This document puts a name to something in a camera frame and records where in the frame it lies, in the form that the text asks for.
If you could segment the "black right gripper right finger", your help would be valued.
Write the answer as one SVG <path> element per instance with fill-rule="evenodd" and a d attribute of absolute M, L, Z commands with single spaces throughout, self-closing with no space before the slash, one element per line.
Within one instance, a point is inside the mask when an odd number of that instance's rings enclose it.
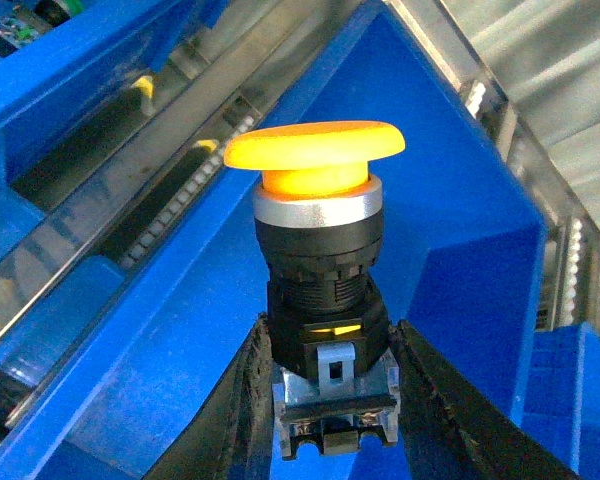
<path fill-rule="evenodd" d="M 413 479 L 577 479 L 409 322 L 389 330 L 400 371 L 399 429 Z"/>

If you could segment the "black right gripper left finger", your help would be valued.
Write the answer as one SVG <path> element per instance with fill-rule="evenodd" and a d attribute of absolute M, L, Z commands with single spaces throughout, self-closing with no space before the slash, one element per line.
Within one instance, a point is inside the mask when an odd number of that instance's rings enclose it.
<path fill-rule="evenodd" d="M 273 444 L 271 341 L 261 313 L 194 419 L 146 479 L 267 479 Z"/>

